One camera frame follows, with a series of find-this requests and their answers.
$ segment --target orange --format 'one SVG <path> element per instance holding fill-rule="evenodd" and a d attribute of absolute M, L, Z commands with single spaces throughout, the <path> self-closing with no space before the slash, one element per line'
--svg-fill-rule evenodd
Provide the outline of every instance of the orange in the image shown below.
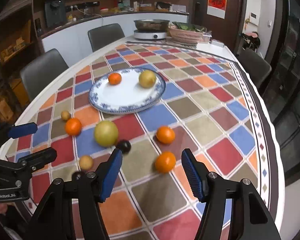
<path fill-rule="evenodd" d="M 121 82 L 121 75 L 119 73 L 112 73 L 108 76 L 110 85 L 117 85 Z"/>
<path fill-rule="evenodd" d="M 174 131 L 168 126 L 161 126 L 156 133 L 157 139 L 161 143 L 172 143 L 176 138 Z"/>
<path fill-rule="evenodd" d="M 81 122 L 78 118 L 70 118 L 65 125 L 66 133 L 72 136 L 77 136 L 81 132 Z"/>
<path fill-rule="evenodd" d="M 176 157 L 171 152 L 163 152 L 155 161 L 155 168 L 158 172 L 167 173 L 176 165 Z"/>

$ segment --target table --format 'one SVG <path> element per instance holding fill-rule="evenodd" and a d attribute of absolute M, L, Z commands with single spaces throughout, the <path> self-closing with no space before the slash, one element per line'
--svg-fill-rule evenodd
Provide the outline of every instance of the table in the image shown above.
<path fill-rule="evenodd" d="M 10 139 L 0 150 L 0 158 L 12 162 L 49 146 L 58 152 L 53 163 L 33 173 L 32 198 L 25 201 L 30 212 L 53 179 L 71 179 L 82 155 L 93 157 L 92 170 L 108 159 L 112 149 L 99 146 L 93 130 L 100 120 L 111 120 L 119 139 L 132 144 L 111 196 L 100 205 L 111 238 L 194 239 L 205 204 L 194 198 L 181 166 L 186 147 L 226 179 L 249 178 L 280 230 L 284 207 L 280 150 L 256 87 L 227 47 L 214 50 L 213 45 L 205 45 L 217 52 L 213 55 L 180 46 L 121 39 L 69 68 L 35 98 L 17 124 L 36 122 L 37 133 Z M 89 104 L 88 91 L 98 77 L 111 69 L 135 66 L 154 70 L 165 79 L 166 91 L 155 106 L 122 116 L 101 113 Z M 81 120 L 79 136 L 65 133 L 63 110 Z M 175 131 L 171 145 L 162 145 L 154 136 L 162 125 Z M 158 174 L 153 163 L 166 150 L 175 154 L 177 164 L 169 174 Z M 221 239 L 227 239 L 231 202 L 226 201 Z M 83 238 L 76 200 L 73 214 L 76 237 Z"/>

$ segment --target chair backrest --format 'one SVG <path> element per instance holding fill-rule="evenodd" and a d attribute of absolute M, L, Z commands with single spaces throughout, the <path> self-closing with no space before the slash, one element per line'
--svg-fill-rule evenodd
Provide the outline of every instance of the chair backrest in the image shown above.
<path fill-rule="evenodd" d="M 270 64 L 252 49 L 243 50 L 237 58 L 258 89 L 272 70 Z"/>
<path fill-rule="evenodd" d="M 20 71 L 20 76 L 30 101 L 68 68 L 56 49 L 47 51 L 25 66 Z"/>
<path fill-rule="evenodd" d="M 124 38 L 124 33 L 118 23 L 105 25 L 88 31 L 92 51 L 103 48 L 110 43 Z"/>

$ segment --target wicker basket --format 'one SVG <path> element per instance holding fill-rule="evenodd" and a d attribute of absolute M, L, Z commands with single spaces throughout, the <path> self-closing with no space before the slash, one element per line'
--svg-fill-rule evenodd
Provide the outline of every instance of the wicker basket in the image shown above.
<path fill-rule="evenodd" d="M 169 28 L 171 37 L 181 43 L 196 44 L 202 38 L 203 33 L 185 31 L 175 28 Z"/>

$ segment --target plate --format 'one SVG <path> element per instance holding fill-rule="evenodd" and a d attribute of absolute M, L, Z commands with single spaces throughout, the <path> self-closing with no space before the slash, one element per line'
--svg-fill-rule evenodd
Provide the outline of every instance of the plate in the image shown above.
<path fill-rule="evenodd" d="M 157 76 L 153 87 L 141 87 L 139 75 L 145 70 L 148 69 L 123 68 L 103 75 L 89 91 L 90 103 L 99 111 L 108 114 L 129 114 L 149 108 L 162 96 L 166 82 L 153 71 Z M 111 73 L 119 73 L 122 76 L 120 84 L 115 86 L 109 84 L 108 76 Z"/>

